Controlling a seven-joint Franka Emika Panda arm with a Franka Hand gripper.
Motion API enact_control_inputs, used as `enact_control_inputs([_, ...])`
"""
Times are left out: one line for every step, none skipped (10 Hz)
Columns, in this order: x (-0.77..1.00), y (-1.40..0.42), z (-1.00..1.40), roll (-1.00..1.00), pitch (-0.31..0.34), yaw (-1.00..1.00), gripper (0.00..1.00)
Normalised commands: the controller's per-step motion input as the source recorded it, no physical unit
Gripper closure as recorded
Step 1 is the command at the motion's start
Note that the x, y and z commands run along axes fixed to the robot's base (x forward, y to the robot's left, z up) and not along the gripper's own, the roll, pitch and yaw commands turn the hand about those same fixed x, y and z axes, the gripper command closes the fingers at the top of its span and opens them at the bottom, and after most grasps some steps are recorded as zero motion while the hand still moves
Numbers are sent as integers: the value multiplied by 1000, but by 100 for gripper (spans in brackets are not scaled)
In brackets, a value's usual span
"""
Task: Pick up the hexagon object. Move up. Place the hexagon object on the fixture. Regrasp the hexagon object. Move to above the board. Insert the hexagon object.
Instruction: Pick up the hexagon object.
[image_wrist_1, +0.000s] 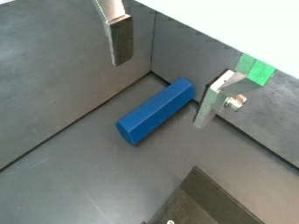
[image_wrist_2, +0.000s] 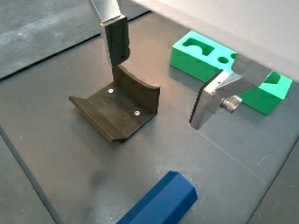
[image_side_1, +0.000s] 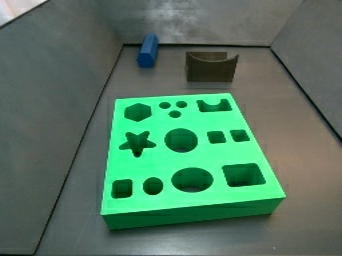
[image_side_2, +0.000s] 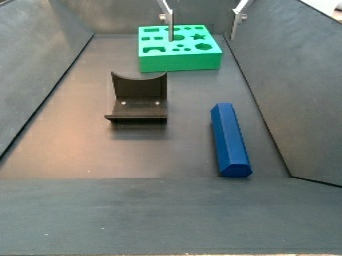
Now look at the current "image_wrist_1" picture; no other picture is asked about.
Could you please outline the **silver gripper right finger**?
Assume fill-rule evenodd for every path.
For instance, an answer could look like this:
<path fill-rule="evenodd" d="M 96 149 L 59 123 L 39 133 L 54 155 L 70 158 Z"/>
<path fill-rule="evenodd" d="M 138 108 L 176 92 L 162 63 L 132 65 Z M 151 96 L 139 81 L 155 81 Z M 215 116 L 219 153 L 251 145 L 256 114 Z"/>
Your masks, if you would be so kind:
<path fill-rule="evenodd" d="M 244 93 L 260 88 L 247 75 L 226 69 L 207 84 L 200 98 L 200 106 L 194 118 L 194 125 L 203 129 L 214 116 L 223 109 L 238 112 L 244 106 L 247 97 Z"/>

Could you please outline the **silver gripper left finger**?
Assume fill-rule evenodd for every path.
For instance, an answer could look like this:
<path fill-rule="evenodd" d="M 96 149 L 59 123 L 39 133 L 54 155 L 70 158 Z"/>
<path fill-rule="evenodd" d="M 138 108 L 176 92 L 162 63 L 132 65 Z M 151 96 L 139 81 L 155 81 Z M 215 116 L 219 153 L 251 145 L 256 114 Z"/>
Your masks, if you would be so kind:
<path fill-rule="evenodd" d="M 118 67 L 134 56 L 134 18 L 122 0 L 92 0 L 102 17 L 112 64 Z"/>

